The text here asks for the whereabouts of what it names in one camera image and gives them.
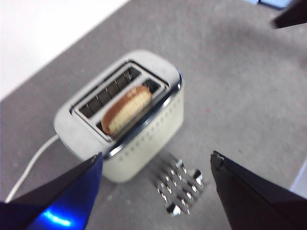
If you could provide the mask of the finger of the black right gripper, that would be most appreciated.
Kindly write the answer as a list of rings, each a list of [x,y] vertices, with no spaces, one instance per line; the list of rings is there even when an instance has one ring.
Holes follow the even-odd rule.
[[[276,18],[272,20],[275,29],[307,23],[307,1],[294,0]]]

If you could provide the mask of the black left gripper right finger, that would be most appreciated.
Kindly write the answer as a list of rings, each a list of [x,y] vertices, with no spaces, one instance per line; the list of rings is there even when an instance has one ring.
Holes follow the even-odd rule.
[[[216,191],[233,230],[305,230],[307,200],[213,151]]]

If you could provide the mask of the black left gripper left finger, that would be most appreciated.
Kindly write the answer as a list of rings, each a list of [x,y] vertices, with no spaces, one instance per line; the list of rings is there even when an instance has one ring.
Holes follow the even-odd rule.
[[[83,230],[86,228],[103,170],[98,153],[56,179],[0,204],[2,230]]]

